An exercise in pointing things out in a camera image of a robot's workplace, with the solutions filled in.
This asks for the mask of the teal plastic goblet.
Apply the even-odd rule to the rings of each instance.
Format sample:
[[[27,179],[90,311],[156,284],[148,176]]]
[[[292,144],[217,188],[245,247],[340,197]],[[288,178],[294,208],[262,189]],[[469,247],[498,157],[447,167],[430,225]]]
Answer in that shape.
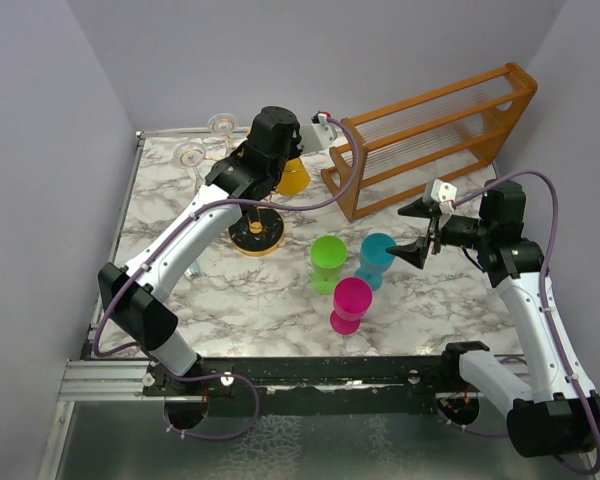
[[[362,242],[359,252],[359,267],[355,277],[364,280],[373,291],[377,291],[383,283],[384,273],[391,267],[394,256],[386,249],[394,247],[395,240],[384,233],[372,233]]]

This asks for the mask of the green plastic goblet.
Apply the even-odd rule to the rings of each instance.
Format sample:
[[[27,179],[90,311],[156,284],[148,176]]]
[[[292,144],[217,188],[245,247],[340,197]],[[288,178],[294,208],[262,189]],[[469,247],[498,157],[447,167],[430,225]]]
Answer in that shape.
[[[317,238],[310,249],[311,285],[323,295],[332,294],[340,281],[340,273],[348,256],[345,242],[332,235]]]

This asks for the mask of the orange plastic goblet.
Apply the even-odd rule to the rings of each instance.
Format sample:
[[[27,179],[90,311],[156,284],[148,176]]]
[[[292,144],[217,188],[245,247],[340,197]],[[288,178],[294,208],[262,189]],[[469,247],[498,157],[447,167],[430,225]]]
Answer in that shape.
[[[310,182],[310,174],[302,159],[296,157],[286,163],[276,191],[283,196],[294,196],[303,192]]]

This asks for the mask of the clear wine glass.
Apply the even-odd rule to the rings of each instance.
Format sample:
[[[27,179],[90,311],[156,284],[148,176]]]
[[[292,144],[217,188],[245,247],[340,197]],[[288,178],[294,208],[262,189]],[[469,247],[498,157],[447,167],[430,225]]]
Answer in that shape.
[[[224,140],[228,152],[234,149],[232,133],[238,127],[238,120],[235,115],[231,113],[216,114],[208,120],[207,127],[211,133]]]
[[[189,191],[192,196],[197,195],[201,186],[205,184],[201,167],[206,159],[206,147],[200,141],[186,140],[174,150],[173,161],[190,177]]]

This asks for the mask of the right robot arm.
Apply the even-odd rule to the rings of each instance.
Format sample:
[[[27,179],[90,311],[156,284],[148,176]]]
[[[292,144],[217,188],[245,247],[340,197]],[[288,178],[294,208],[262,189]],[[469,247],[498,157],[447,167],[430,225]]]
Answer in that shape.
[[[423,268],[444,246],[472,249],[515,324],[529,379],[521,380],[479,341],[450,343],[439,367],[449,390],[475,387],[505,417],[525,458],[589,453],[600,443],[600,394],[571,346],[554,300],[550,250],[523,237],[526,195],[512,180],[492,180],[476,218],[455,214],[456,188],[436,179],[401,216],[424,218],[424,235],[388,253]]]

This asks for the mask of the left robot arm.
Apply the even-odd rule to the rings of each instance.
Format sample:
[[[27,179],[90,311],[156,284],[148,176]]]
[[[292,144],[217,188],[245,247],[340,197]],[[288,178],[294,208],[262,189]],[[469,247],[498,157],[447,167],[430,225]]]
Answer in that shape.
[[[252,121],[246,139],[216,162],[195,198],[143,252],[122,268],[106,263],[97,281],[104,321],[112,320],[166,372],[166,382],[186,395],[200,385],[199,354],[179,334],[178,318],[166,306],[186,269],[251,208],[267,207],[287,163],[330,147],[344,134],[361,173],[367,153],[353,127],[324,112],[299,123],[283,107],[267,106]]]

